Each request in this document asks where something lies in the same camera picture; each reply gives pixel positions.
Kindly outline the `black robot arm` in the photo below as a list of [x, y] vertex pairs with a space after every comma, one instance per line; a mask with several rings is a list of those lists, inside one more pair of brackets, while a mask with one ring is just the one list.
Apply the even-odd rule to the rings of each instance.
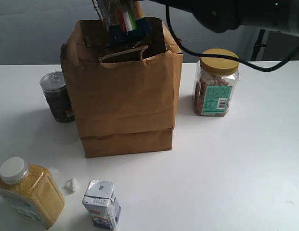
[[156, 3], [191, 13], [215, 33], [256, 26], [299, 37], [299, 0], [157, 0]]

